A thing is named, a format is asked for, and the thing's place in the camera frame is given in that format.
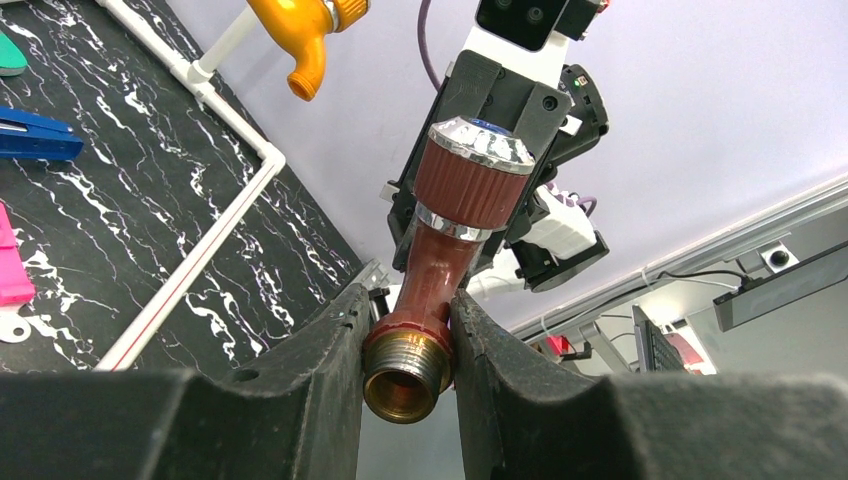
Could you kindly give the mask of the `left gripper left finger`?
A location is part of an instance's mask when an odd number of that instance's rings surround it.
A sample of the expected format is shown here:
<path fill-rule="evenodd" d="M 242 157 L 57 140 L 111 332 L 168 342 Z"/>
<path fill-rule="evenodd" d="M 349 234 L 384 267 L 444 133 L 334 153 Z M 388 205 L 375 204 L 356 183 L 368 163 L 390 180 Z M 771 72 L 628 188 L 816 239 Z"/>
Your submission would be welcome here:
<path fill-rule="evenodd" d="M 5 374 L 5 479 L 352 479 L 368 293 L 349 285 L 272 350 L 189 369 Z"/>

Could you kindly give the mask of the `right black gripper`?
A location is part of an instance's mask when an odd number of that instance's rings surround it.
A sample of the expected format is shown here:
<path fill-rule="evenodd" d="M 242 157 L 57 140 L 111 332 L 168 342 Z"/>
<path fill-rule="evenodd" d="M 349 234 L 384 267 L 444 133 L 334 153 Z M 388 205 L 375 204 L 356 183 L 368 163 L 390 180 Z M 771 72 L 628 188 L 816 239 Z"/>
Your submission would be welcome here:
<path fill-rule="evenodd" d="M 532 80 L 516 68 L 502 65 L 488 56 L 471 50 L 460 52 L 451 76 L 437 93 L 400 177 L 389 184 L 397 189 L 391 196 L 392 207 L 387 222 L 395 253 L 392 267 L 403 273 L 411 235 L 407 232 L 415 207 L 412 194 L 414 180 L 427 141 L 427 130 L 435 122 L 456 116 L 478 118 L 516 134 L 535 157 L 535 168 L 528 179 L 507 226 L 495 232 L 482 250 L 476 269 L 491 264 L 495 244 L 515 232 L 529 230 L 526 203 L 538 187 L 548 164 L 547 154 L 560 133 L 560 127 L 571 109 L 572 101 L 559 86 L 565 63 L 553 64 L 553 78 Z"/>

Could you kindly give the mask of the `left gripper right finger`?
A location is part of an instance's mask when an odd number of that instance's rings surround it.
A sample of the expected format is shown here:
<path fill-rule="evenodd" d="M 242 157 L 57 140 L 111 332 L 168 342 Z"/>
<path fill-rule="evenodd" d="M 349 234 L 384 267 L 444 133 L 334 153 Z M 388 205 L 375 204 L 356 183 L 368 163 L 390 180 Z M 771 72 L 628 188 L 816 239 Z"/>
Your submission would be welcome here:
<path fill-rule="evenodd" d="M 843 479 L 847 385 L 828 375 L 591 379 L 451 305 L 469 479 Z"/>

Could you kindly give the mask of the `brown plastic faucet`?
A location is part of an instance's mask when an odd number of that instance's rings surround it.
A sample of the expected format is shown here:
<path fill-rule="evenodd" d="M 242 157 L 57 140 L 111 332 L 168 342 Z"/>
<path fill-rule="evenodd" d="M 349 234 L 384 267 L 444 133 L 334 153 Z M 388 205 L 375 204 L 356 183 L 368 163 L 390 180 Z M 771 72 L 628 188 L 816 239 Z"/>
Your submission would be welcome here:
<path fill-rule="evenodd" d="M 418 422 L 450 385 L 451 301 L 484 242 L 506 226 L 534 168 L 525 144 L 503 127 L 462 116 L 429 127 L 401 289 L 363 344 L 364 400 L 378 417 Z"/>

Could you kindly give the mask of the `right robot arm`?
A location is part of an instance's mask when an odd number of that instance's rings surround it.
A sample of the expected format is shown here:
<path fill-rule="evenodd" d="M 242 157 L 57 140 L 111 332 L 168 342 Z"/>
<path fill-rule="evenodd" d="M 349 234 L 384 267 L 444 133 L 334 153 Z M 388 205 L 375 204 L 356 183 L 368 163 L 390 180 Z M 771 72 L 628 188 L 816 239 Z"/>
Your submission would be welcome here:
<path fill-rule="evenodd" d="M 552 181 L 608 129 L 582 66 L 556 65 L 545 84 L 461 52 L 400 177 L 387 185 L 393 267 L 423 264 L 414 236 L 427 226 L 440 255 L 458 243 L 477 246 L 466 271 L 472 291 L 537 293 L 573 278 L 609 249 L 591 222 L 593 202 Z"/>

